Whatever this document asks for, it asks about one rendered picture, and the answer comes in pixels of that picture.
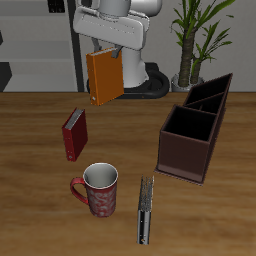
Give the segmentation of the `orange book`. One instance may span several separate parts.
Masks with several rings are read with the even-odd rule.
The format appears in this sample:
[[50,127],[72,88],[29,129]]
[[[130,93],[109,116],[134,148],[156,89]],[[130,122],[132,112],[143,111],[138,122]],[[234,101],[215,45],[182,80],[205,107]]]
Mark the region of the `orange book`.
[[115,48],[86,55],[91,104],[100,106],[124,94],[122,54],[112,57]]

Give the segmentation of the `dark brown desk caddy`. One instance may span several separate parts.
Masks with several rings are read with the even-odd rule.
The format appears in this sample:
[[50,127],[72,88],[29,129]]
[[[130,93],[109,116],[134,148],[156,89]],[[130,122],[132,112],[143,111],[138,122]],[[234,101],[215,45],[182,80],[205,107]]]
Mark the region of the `dark brown desk caddy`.
[[203,185],[226,111],[233,74],[193,86],[159,135],[155,172]]

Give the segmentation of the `red patterned mug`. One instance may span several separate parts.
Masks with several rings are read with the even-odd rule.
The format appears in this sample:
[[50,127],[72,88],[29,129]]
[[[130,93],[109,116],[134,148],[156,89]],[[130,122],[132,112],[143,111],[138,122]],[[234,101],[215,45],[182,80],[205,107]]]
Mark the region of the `red patterned mug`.
[[[111,216],[116,208],[118,171],[108,163],[94,163],[87,167],[83,177],[74,178],[70,183],[72,194],[87,204],[91,213],[99,218]],[[75,189],[76,184],[85,187],[87,196]]]

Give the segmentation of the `grey shelf unit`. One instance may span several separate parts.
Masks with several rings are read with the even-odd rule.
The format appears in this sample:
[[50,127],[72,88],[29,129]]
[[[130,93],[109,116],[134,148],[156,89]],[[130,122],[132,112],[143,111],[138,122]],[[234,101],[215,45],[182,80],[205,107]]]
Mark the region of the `grey shelf unit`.
[[0,92],[82,92],[76,0],[0,0]]

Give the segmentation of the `dark red book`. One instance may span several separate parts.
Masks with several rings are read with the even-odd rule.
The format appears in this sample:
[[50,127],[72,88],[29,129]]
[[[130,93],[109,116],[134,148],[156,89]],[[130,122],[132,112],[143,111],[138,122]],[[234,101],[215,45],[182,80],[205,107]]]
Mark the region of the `dark red book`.
[[75,108],[62,126],[68,161],[75,162],[88,141],[85,110]]

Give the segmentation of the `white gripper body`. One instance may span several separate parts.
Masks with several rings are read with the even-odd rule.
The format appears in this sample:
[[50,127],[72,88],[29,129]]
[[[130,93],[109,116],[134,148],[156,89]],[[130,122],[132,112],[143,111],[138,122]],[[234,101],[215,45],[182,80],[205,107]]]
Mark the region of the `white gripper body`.
[[102,19],[97,10],[80,6],[75,11],[73,28],[85,36],[140,50],[145,45],[149,18],[142,13],[130,11],[127,17],[109,21]]

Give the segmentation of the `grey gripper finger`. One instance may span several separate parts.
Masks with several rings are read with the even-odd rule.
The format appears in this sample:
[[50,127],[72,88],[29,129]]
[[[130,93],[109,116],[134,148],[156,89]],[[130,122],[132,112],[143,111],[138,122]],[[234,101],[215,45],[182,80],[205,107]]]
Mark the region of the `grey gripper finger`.
[[112,51],[111,57],[117,59],[118,56],[119,56],[119,52],[121,51],[121,49],[123,48],[123,46],[115,45],[115,47],[116,47],[116,48]]
[[99,44],[99,41],[97,38],[91,37],[92,43],[94,45],[94,52],[98,52],[102,50],[102,46]]

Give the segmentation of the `grey speckled book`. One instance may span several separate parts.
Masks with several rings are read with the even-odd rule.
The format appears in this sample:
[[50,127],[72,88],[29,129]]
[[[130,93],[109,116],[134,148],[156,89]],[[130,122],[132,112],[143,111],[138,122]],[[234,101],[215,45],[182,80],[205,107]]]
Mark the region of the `grey speckled book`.
[[152,199],[153,199],[153,177],[141,177],[138,215],[137,215],[137,243],[148,245],[150,235]]

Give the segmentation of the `green pot plant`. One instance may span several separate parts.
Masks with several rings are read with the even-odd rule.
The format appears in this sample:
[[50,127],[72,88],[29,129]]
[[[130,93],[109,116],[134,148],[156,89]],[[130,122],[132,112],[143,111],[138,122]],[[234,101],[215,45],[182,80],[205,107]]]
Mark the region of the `green pot plant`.
[[202,0],[181,0],[182,11],[174,9],[178,18],[170,26],[177,24],[180,31],[175,30],[179,39],[177,44],[181,47],[181,62],[179,73],[172,78],[172,89],[176,92],[187,92],[199,83],[199,73],[201,64],[205,60],[212,61],[212,53],[218,48],[230,45],[231,41],[225,41],[228,36],[229,28],[223,30],[216,38],[215,31],[219,21],[209,27],[205,24],[224,8],[230,6],[235,0],[217,0],[201,9]]

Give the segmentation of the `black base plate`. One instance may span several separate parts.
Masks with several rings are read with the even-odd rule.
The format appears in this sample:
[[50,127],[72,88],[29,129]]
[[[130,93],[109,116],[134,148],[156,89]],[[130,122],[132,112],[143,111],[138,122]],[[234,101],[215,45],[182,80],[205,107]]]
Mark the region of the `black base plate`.
[[156,63],[123,63],[122,69],[124,94],[115,99],[158,99],[169,91],[169,80]]

